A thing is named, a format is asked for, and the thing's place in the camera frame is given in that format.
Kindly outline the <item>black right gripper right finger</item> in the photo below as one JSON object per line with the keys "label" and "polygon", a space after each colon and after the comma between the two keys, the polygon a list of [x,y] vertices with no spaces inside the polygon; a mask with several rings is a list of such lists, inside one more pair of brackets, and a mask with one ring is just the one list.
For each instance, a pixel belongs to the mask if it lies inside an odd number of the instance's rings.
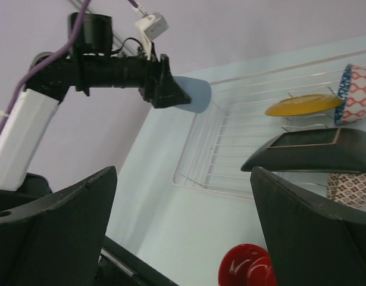
{"label": "black right gripper right finger", "polygon": [[366,212],[262,167],[251,186],[278,285],[366,285]]}

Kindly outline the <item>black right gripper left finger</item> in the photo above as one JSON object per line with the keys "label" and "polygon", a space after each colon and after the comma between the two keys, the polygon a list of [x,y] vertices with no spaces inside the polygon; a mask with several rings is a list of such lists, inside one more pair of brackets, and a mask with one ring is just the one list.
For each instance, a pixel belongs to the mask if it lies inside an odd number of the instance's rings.
{"label": "black right gripper left finger", "polygon": [[43,197],[0,190],[0,285],[92,285],[115,167]]}

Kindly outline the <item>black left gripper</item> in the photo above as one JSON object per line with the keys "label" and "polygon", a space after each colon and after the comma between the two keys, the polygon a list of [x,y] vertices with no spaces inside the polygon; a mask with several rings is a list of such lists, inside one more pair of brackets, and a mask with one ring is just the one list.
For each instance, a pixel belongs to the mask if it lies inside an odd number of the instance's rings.
{"label": "black left gripper", "polygon": [[154,104],[154,108],[175,107],[192,101],[170,73],[167,54],[161,54],[159,61],[146,60],[145,80],[139,92],[144,101]]}

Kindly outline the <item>light blue cup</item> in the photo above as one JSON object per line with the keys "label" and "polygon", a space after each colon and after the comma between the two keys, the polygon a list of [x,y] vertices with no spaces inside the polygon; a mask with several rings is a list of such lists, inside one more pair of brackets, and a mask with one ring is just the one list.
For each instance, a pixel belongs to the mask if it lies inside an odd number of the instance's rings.
{"label": "light blue cup", "polygon": [[211,102],[212,89],[209,82],[185,76],[174,76],[174,80],[191,98],[189,104],[180,104],[174,108],[191,113],[203,113]]}

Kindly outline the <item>black floral mug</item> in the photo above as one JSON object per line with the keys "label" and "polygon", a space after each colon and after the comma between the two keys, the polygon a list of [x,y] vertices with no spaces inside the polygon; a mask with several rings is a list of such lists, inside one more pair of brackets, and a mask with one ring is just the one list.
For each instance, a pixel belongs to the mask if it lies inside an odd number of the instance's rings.
{"label": "black floral mug", "polygon": [[240,244],[223,257],[218,285],[277,285],[270,254],[255,244]]}

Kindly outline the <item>clear wire dish rack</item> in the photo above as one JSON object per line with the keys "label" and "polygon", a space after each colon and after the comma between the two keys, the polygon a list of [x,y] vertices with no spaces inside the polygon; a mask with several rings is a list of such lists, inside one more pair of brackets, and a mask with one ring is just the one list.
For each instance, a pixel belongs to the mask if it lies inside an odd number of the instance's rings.
{"label": "clear wire dish rack", "polygon": [[268,116],[281,100],[337,95],[348,64],[366,68],[366,49],[255,73],[225,84],[205,112],[192,122],[173,175],[177,186],[229,197],[252,197],[242,164],[263,144],[285,133],[334,127],[333,110]]}

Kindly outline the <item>brown lattice pattern bowl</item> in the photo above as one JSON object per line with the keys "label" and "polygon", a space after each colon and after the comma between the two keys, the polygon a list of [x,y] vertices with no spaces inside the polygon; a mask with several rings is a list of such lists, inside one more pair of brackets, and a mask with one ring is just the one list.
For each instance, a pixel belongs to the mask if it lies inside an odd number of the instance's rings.
{"label": "brown lattice pattern bowl", "polygon": [[366,206],[366,173],[332,173],[327,183],[326,197],[355,209]]}

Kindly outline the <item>black floral square plate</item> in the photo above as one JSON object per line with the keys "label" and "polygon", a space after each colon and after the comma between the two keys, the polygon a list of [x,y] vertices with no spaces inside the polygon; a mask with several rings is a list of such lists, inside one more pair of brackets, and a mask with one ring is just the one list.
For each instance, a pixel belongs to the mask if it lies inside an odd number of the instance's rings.
{"label": "black floral square plate", "polygon": [[366,173],[366,131],[328,128],[285,132],[259,147],[240,168],[271,172]]}

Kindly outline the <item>yellow round plate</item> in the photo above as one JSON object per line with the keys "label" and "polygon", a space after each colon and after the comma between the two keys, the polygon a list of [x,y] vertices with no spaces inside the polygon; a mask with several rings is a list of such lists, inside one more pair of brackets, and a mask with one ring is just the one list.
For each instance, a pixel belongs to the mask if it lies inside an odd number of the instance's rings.
{"label": "yellow round plate", "polygon": [[334,95],[307,94],[281,100],[268,107],[265,115],[272,117],[301,116],[336,108],[343,100]]}

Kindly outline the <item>blue triangle pattern bowl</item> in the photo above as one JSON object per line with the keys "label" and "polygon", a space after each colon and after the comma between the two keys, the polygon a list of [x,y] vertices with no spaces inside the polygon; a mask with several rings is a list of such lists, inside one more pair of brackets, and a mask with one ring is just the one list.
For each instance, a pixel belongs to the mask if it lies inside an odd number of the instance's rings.
{"label": "blue triangle pattern bowl", "polygon": [[366,117],[366,68],[348,64],[342,74],[337,97],[342,104],[335,108],[334,124],[356,123]]}

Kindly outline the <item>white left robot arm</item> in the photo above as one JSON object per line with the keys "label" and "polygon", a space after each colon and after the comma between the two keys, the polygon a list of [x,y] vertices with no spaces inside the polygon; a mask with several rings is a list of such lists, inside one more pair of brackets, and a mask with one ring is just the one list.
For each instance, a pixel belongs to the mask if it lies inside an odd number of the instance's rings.
{"label": "white left robot arm", "polygon": [[114,49],[112,19],[83,11],[68,16],[68,42],[56,52],[38,54],[17,84],[0,123],[0,198],[26,200],[18,189],[68,90],[89,95],[91,88],[136,88],[154,108],[190,104],[171,74],[169,59],[156,55],[154,40],[168,29],[160,13],[137,21],[135,56]]}

